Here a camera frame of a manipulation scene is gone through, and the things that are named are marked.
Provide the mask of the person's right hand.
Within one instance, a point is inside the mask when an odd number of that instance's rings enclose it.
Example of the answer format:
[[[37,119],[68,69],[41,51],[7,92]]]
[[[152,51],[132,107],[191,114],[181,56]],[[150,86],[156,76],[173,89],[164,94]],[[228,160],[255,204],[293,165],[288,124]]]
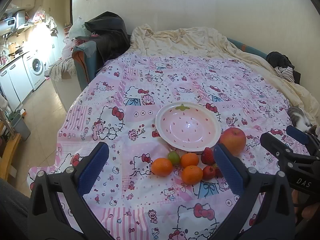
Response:
[[[297,190],[293,190],[291,194],[295,212],[295,223],[297,224],[303,219],[311,220],[319,209],[319,203],[307,206],[310,202],[307,199],[303,200],[303,198],[306,198],[306,194]]]

